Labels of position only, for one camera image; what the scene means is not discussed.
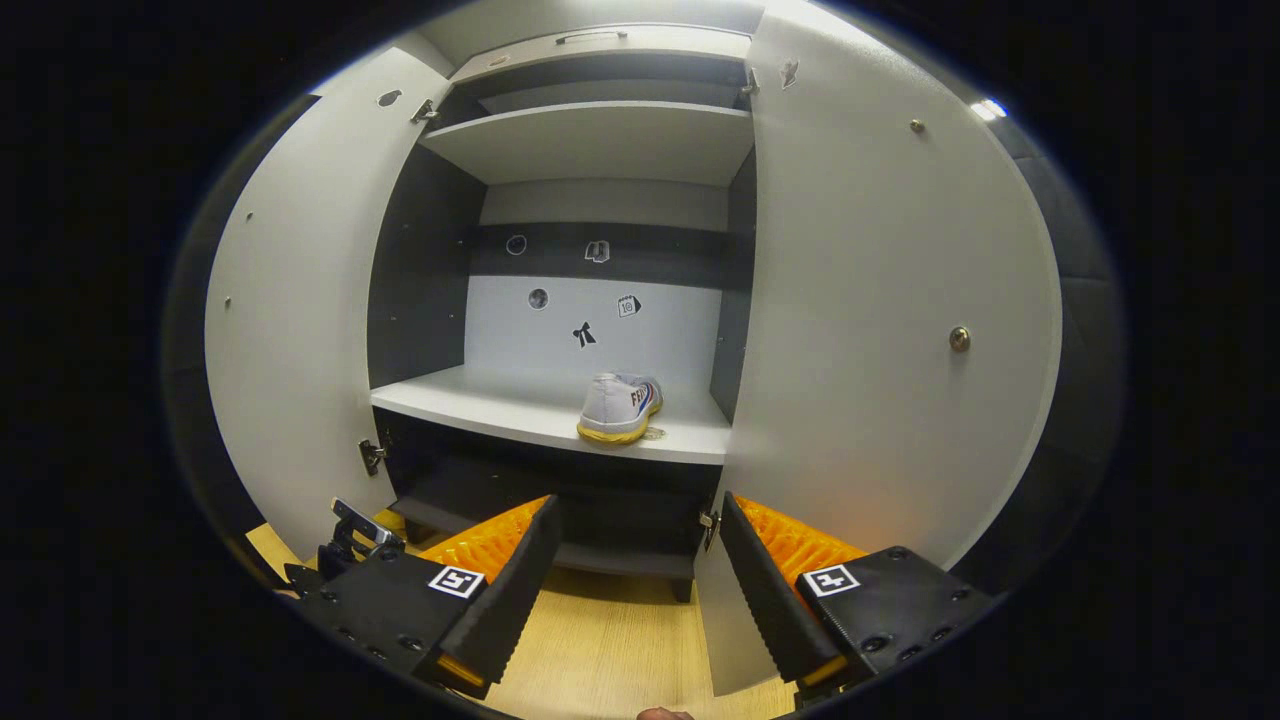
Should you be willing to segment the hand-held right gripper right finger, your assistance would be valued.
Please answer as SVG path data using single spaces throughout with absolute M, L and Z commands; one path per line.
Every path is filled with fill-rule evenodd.
M 724 496 L 718 532 L 768 655 L 799 691 L 890 673 L 995 605 L 910 548 L 867 552 L 741 495 Z

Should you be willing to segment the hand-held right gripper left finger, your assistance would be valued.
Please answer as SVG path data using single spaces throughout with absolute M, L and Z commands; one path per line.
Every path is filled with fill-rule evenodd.
M 298 597 L 321 629 L 394 673 L 481 700 L 506 674 L 562 539 L 541 496 Z

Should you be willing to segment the white canvas shoe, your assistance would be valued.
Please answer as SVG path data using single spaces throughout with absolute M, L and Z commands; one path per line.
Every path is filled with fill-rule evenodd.
M 645 436 L 663 402 L 663 391 L 653 377 L 599 373 L 589 383 L 576 429 L 593 442 L 631 445 Z

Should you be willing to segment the grey shoe cabinet door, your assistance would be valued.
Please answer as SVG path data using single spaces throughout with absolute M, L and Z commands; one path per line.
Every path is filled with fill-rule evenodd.
M 1039 205 L 956 94 L 819 4 L 768 0 L 746 64 L 755 260 L 719 489 L 948 570 L 1016 489 L 1057 384 Z
M 239 195 L 207 286 L 212 409 L 251 500 L 296 557 L 332 538 L 334 500 L 375 514 L 393 489 L 358 450 L 375 424 L 369 291 L 378 236 L 419 128 L 447 79 L 389 47 L 280 136 Z

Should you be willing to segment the grey cabinet drawer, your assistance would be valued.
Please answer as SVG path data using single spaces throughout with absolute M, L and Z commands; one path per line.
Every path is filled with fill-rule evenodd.
M 673 23 L 595 26 L 536 36 L 474 54 L 449 81 L 467 83 L 548 61 L 613 56 L 746 58 L 751 36 Z

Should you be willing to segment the black backdrop cloth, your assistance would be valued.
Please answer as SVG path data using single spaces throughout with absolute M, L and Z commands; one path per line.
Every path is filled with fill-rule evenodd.
M 172 263 L 154 331 L 172 447 L 220 534 L 246 530 L 250 497 L 216 428 L 204 359 L 204 297 L 220 233 L 250 177 L 317 96 L 282 106 L 215 170 Z M 1059 254 L 1062 350 L 1043 434 L 1018 488 L 954 571 L 984 591 L 1020 585 L 1068 541 L 1103 482 L 1123 423 L 1126 314 L 1094 213 L 1041 136 L 1014 118 L 991 124 L 1024 174 Z

